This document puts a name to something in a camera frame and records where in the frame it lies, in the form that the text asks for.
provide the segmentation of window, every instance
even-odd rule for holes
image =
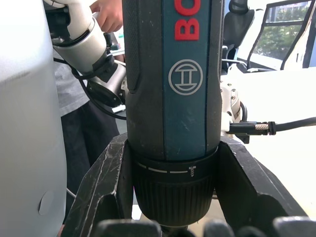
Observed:
[[[299,33],[312,1],[290,2],[295,3],[267,5],[262,29],[250,52],[248,63],[256,62],[260,58],[273,58],[274,68],[281,68],[293,43],[300,37]]]

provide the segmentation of person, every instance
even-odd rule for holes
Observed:
[[[90,8],[92,13],[99,12],[97,22],[103,32],[122,27],[122,0],[97,0]],[[54,57],[61,59],[56,51]],[[54,62],[54,70],[66,151],[67,188],[76,194],[87,171],[119,131],[115,119],[99,111],[88,99],[67,65]],[[73,201],[67,193],[65,219]]]

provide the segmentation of cordless screwdriver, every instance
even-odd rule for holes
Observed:
[[[214,191],[223,4],[123,1],[133,185],[144,215],[167,229],[202,218]]]

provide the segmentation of bosch logo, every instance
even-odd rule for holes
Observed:
[[[174,0],[176,11],[182,16],[193,16],[201,8],[201,0],[192,0],[193,7],[185,8],[182,6],[182,0]],[[180,19],[175,24],[174,39],[176,41],[199,40],[199,23],[195,18],[188,21]]]
[[[185,59],[177,62],[170,69],[169,85],[179,95],[193,95],[203,82],[201,66],[193,60]]]

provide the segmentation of gray shirt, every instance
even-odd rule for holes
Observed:
[[[54,50],[54,57],[61,59]],[[58,93],[60,116],[64,116],[89,101],[78,79],[76,79],[69,66],[54,62],[55,79]]]

